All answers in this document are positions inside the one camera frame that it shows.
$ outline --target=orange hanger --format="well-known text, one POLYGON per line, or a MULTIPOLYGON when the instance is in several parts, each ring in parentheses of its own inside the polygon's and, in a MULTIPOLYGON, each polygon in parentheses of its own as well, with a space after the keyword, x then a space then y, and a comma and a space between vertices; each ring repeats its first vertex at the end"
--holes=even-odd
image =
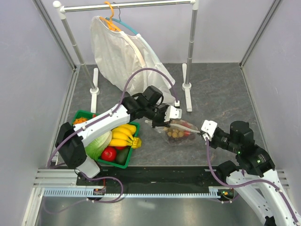
POLYGON ((114 9, 113 9, 113 7, 111 6, 111 4, 110 4, 108 1, 105 1, 104 3, 110 6, 112 15, 110 16, 110 21, 108 21, 106 18, 103 18, 102 16, 100 16, 99 19, 105 21, 105 22, 107 23, 107 25, 108 25, 108 27, 109 27, 109 29, 110 29, 111 31, 114 31, 114 32, 115 32, 115 31, 118 31, 118 32, 120 32, 120 31, 121 31, 120 28, 118 28, 118 27, 117 27, 115 24, 113 24, 113 22, 112 22, 112 17, 114 16, 114 9))

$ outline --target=hanger hook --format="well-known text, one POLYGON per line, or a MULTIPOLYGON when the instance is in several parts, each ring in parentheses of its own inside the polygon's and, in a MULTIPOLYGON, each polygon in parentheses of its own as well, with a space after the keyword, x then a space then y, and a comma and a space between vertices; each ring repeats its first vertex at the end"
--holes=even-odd
POLYGON ((118 5, 116 2, 113 2, 113 3, 116 4, 117 7, 118 7, 118 10, 119 10, 119 15, 118 15, 118 17, 119 17, 119 20, 121 21, 121 18, 120 18, 121 11, 120 11, 119 5, 118 5))
POLYGON ((110 9, 111 9, 111 12, 112 12, 112 15, 110 16, 110 22, 113 23, 112 22, 112 17, 114 16, 114 9, 108 1, 105 1, 104 3, 110 6, 110 9))

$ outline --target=bunch of bananas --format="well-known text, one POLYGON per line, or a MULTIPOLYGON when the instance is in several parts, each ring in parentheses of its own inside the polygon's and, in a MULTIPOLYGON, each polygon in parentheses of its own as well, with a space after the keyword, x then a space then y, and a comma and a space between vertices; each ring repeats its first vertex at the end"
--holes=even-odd
POLYGON ((137 128, 134 125, 124 124, 112 130, 112 140, 109 146, 124 147, 131 146, 132 148, 141 147, 141 139, 133 137, 137 128))

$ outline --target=clothes rack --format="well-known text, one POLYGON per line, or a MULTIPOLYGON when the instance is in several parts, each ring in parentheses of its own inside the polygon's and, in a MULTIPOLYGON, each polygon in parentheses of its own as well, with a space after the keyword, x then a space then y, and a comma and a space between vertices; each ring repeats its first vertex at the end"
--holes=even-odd
MULTIPOLYGON (((185 92, 185 101, 186 101, 186 111, 192 111, 191 105, 191 96, 190 89, 191 83, 189 82, 190 74, 191 74, 191 66, 192 66, 192 55, 193 55, 193 44, 194 44, 194 35, 196 29, 197 22, 197 14, 198 14, 198 3, 199 0, 161 0, 161 1, 142 1, 142 2, 128 2, 128 3, 119 3, 119 4, 111 4, 113 8, 135 8, 135 7, 147 7, 147 6, 167 6, 167 5, 178 5, 178 4, 192 4, 192 18, 190 25, 190 39, 189 39, 189 47, 188 47, 188 57, 187 63, 182 64, 183 71, 183 84, 182 89, 185 92)), ((80 62, 81 67, 83 68, 84 74, 86 75, 91 89, 90 93, 92 95, 91 102, 91 112, 96 113, 96 103, 97 103, 97 95, 99 94, 98 88, 98 69, 94 69, 93 78, 91 77, 85 60, 79 50, 79 47, 74 39, 72 31, 67 22, 66 13, 69 12, 79 12, 79 11, 90 11, 90 10, 101 10, 101 9, 109 9, 109 5, 95 5, 95 6, 74 6, 74 7, 66 7, 62 6, 60 1, 54 1, 53 7, 56 8, 59 17, 63 23, 63 26, 68 34, 70 42, 74 48, 76 56, 80 62)))

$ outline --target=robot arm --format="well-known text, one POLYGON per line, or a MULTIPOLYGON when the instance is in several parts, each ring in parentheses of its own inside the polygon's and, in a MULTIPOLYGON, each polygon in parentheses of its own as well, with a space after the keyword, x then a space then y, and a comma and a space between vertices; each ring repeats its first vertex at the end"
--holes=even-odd
MULTIPOLYGON (((258 218, 265 226, 293 226, 300 225, 300 215, 290 202, 285 190, 278 178, 275 164, 270 155, 258 145, 255 145, 253 131, 249 128, 249 123, 235 121, 230 125, 230 133, 225 133, 217 127, 214 121, 204 121, 202 125, 202 136, 209 140, 212 148, 220 147, 236 154, 239 166, 243 168, 252 179, 267 180, 280 188, 277 191, 267 183, 258 183, 264 198, 251 185, 236 188, 236 191, 254 210, 258 218), (292 218, 292 214, 283 196, 292 207, 298 222, 292 218)), ((222 181, 229 185, 239 185, 247 182, 237 166, 231 161, 227 161, 218 166, 222 181)))
POLYGON ((85 173, 89 178, 95 177, 100 169, 98 165, 89 156, 86 155, 85 147, 93 140, 105 132, 133 120, 146 117, 153 121, 153 127, 169 127, 172 119, 180 119, 182 110, 167 104, 157 102, 162 99, 162 92, 154 86, 148 87, 143 93, 135 94, 131 97, 125 97, 121 105, 112 113, 118 105, 115 105, 107 112, 98 115, 84 123, 71 126, 66 122, 60 127, 56 140, 56 147, 70 134, 78 131, 69 141, 60 149, 59 153, 69 169, 78 169, 85 173))

